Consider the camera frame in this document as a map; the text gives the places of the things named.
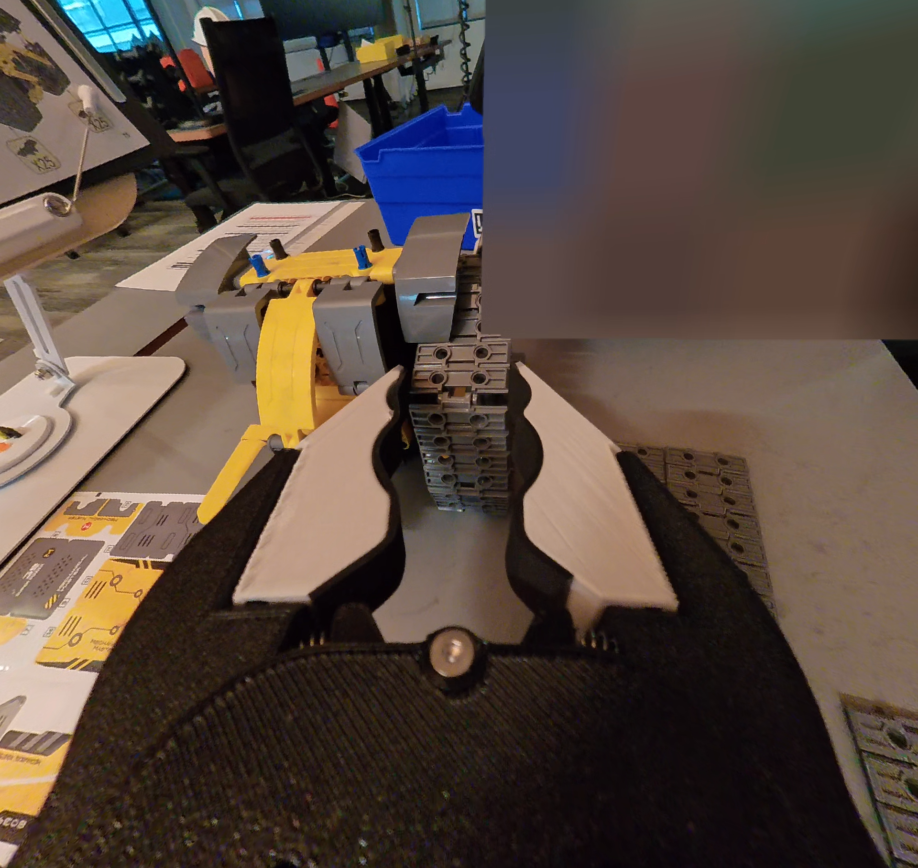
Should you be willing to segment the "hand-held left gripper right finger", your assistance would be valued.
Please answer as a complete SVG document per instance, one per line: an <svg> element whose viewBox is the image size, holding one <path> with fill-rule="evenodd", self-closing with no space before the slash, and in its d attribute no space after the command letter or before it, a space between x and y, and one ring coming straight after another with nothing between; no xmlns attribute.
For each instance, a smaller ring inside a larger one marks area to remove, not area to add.
<svg viewBox="0 0 918 868"><path fill-rule="evenodd" d="M506 570L535 615L596 629L608 608L678 609L620 448L524 363L511 366Z"/></svg>

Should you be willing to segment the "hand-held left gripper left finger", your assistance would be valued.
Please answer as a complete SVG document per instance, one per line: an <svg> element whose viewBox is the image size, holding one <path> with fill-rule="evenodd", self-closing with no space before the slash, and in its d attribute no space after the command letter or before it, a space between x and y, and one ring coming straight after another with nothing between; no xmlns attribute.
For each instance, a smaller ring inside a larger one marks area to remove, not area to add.
<svg viewBox="0 0 918 868"><path fill-rule="evenodd" d="M309 434L236 585L233 602L313 602L400 530L384 439L401 366Z"/></svg>

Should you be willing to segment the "yellow black toy vehicle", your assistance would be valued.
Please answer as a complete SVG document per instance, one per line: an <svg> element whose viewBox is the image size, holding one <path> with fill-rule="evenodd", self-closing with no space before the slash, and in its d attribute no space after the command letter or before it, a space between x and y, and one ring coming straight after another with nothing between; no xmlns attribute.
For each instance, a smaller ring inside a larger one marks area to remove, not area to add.
<svg viewBox="0 0 918 868"><path fill-rule="evenodd" d="M198 508L209 522L263 448L292 449L419 344L453 329L469 213L417 218L402 246L292 255L253 234L221 234L176 289L186 322L256 390L258 421L242 434Z"/></svg>

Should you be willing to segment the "grey tread link segment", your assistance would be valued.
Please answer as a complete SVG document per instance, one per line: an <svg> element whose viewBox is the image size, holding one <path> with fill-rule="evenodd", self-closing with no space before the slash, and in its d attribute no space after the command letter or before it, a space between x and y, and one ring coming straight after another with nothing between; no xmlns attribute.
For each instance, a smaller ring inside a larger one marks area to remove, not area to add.
<svg viewBox="0 0 918 868"><path fill-rule="evenodd" d="M850 694L843 713L892 866L917 865L917 713Z"/></svg>

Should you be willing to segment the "large grey tread link mat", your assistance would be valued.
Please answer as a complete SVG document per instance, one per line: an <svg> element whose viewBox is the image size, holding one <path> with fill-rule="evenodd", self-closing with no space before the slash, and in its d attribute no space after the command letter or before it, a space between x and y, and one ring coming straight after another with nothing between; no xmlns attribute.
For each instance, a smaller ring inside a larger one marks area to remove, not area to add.
<svg viewBox="0 0 918 868"><path fill-rule="evenodd" d="M619 443L634 453L746 574L777 618L762 530L745 458L723 451Z"/></svg>

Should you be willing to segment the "white book stand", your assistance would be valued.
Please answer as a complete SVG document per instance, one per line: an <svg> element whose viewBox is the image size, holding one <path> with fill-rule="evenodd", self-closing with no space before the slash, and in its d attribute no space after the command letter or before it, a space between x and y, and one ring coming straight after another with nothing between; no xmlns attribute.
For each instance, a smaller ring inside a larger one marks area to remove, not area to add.
<svg viewBox="0 0 918 868"><path fill-rule="evenodd" d="M124 159L84 168L85 134L75 176L1 209L1 275L31 340L34 370L1 398L2 563L36 532L76 486L180 379L178 358L71 357L55 343L26 274L113 231L137 199L134 171L175 151L80 40L51 0L23 0L72 49L84 69L149 140Z"/></svg>

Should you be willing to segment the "yellow printed sticker sheet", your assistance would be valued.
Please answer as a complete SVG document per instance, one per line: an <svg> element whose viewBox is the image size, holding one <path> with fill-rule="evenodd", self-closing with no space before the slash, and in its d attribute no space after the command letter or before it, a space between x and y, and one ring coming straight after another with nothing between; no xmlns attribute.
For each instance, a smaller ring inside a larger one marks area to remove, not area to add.
<svg viewBox="0 0 918 868"><path fill-rule="evenodd" d="M3 568L2 865L50 793L124 626L200 530L201 499L75 493Z"/></svg>

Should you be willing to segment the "printed white paper sheet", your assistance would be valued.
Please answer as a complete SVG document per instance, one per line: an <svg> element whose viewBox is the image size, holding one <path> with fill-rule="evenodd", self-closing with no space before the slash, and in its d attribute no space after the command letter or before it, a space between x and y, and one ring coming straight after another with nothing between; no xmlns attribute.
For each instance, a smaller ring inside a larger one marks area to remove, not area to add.
<svg viewBox="0 0 918 868"><path fill-rule="evenodd" d="M118 282L118 288L174 293L200 253L226 236L255 235L249 250L262 255L268 254L270 239L280 239L287 250L291 246L299 246L298 252L303 252L350 217L364 202L364 199L348 199L248 206L152 265Z"/></svg>

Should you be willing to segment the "blue plastic bin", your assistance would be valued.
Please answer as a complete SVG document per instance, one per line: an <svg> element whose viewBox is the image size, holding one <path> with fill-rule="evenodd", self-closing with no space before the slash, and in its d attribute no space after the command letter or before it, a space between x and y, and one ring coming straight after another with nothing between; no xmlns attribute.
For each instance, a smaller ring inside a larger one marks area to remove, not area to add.
<svg viewBox="0 0 918 868"><path fill-rule="evenodd" d="M405 243L418 217L464 213L463 249L481 235L483 118L440 105L356 149L387 234Z"/></svg>

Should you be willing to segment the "hanging white paper sheet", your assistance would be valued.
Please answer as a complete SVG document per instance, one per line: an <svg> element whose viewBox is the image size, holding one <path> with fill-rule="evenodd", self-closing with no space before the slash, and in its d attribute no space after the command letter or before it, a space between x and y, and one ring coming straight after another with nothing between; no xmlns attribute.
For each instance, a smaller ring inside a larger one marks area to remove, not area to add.
<svg viewBox="0 0 918 868"><path fill-rule="evenodd" d="M346 102L339 102L338 110L334 162L357 182L365 184L365 172L356 151L372 140L371 124Z"/></svg>

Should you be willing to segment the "black office chair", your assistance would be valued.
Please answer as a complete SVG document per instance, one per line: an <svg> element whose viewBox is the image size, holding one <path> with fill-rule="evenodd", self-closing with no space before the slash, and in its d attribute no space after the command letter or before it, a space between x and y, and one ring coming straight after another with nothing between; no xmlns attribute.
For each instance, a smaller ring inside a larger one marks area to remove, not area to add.
<svg viewBox="0 0 918 868"><path fill-rule="evenodd" d="M283 203L333 198L339 187L329 162L326 130L338 107L324 98L295 106L283 43L269 17L241 21L199 20L223 109L223 124L241 174L186 198L224 217L255 202Z"/></svg>

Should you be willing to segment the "orange chair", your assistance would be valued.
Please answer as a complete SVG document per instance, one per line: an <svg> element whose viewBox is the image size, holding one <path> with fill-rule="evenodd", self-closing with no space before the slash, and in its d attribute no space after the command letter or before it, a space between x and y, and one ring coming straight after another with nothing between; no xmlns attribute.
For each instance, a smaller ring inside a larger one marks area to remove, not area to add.
<svg viewBox="0 0 918 868"><path fill-rule="evenodd" d="M192 91L203 96L217 91L213 76L197 52L191 48L180 48L177 51L177 58L179 65L175 64L174 56L163 55L160 58L160 64L167 74L177 81L182 94Z"/></svg>

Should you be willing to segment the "toy instruction booklet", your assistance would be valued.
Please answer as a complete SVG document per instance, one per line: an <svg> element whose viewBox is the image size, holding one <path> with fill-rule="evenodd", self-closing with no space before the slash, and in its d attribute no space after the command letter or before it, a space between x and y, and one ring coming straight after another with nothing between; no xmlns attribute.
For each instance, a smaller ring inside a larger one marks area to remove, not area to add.
<svg viewBox="0 0 918 868"><path fill-rule="evenodd" d="M73 178L149 146L49 26L23 0L1 0L1 201Z"/></svg>

